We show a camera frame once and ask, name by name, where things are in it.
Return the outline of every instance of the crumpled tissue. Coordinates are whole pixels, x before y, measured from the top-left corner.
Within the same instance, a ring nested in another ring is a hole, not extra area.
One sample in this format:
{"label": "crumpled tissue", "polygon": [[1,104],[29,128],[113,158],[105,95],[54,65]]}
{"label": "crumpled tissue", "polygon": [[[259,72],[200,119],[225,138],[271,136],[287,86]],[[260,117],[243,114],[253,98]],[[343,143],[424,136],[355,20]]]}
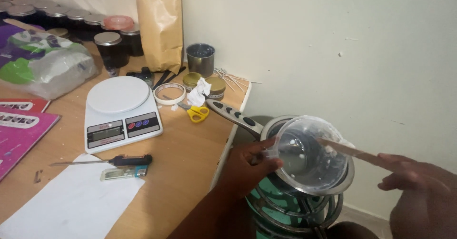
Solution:
{"label": "crumpled tissue", "polygon": [[211,84],[208,84],[204,78],[200,78],[197,86],[187,94],[187,103],[192,106],[201,107],[205,103],[205,94],[209,95],[211,91]]}

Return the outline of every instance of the wooden table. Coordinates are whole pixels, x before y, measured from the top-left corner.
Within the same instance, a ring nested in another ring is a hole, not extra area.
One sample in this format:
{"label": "wooden table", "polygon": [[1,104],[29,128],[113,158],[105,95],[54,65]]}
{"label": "wooden table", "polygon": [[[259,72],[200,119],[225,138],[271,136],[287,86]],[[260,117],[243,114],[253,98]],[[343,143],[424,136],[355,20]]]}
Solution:
{"label": "wooden table", "polygon": [[[85,46],[93,53],[97,67],[102,69],[95,45],[88,43]],[[141,70],[143,66],[146,66],[144,57],[132,57],[129,64],[121,68],[121,75],[130,70]],[[173,82],[182,84],[184,73],[187,70]],[[161,74],[157,74],[155,81],[160,77]],[[0,182],[0,224],[65,168],[50,167],[50,163],[72,161],[84,152],[87,93],[107,78],[102,69],[98,77],[49,105],[46,112],[60,114],[62,119]],[[235,91],[227,87],[223,102],[240,108],[245,93],[238,87],[233,88]],[[0,98],[35,96],[0,87]],[[204,122],[193,124],[184,109],[178,108],[174,112],[170,106],[163,106],[159,113],[164,126],[161,136],[95,154],[101,159],[110,159],[118,154],[151,153],[154,158],[148,175],[144,177],[146,183],[106,238],[167,237],[208,192],[221,154],[224,158],[227,155],[235,131],[230,121],[213,112]],[[35,172],[39,170],[43,170],[41,182],[34,184]]]}

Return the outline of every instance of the hand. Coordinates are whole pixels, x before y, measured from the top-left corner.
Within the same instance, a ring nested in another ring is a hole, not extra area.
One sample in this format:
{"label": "hand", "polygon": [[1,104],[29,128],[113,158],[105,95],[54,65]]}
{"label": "hand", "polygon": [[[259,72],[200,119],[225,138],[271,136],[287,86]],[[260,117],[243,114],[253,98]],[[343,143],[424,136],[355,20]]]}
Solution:
{"label": "hand", "polygon": [[435,165],[391,154],[378,154],[399,172],[378,184],[403,190],[390,214],[393,238],[454,238],[457,235],[457,175]]}
{"label": "hand", "polygon": [[261,142],[242,144],[234,147],[222,170],[215,190],[223,191],[232,200],[239,200],[248,195],[254,187],[270,172],[283,166],[280,159],[260,158],[260,163],[251,166],[254,155],[271,147],[274,138]]}

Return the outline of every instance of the wooden stirring stick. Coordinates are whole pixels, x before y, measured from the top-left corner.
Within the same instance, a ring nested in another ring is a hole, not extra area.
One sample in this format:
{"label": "wooden stirring stick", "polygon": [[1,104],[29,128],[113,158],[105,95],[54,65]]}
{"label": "wooden stirring stick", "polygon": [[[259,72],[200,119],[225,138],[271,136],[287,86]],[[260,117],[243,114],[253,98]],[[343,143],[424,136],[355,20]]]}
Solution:
{"label": "wooden stirring stick", "polygon": [[388,161],[385,161],[384,159],[381,159],[380,157],[370,154],[361,150],[357,150],[351,147],[348,147],[344,144],[341,143],[336,143],[327,139],[323,138],[316,138],[316,141],[318,141],[321,145],[323,146],[330,146],[333,148],[335,151],[342,153],[342,154],[347,154],[349,156],[355,157],[360,160],[364,160],[368,163],[373,164],[374,166],[381,167],[383,169],[386,169],[391,172],[397,172],[399,171],[399,166],[397,164],[390,163]]}

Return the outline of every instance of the red notebook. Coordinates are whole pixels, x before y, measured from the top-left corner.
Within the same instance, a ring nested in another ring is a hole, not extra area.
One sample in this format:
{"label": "red notebook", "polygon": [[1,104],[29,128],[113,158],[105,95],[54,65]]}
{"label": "red notebook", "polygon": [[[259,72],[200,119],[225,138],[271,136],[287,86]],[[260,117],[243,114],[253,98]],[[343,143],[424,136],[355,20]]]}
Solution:
{"label": "red notebook", "polygon": [[0,181],[60,116],[0,107]]}
{"label": "red notebook", "polygon": [[31,111],[44,112],[51,101],[36,98],[36,99],[17,99],[17,98],[0,98],[0,107]]}

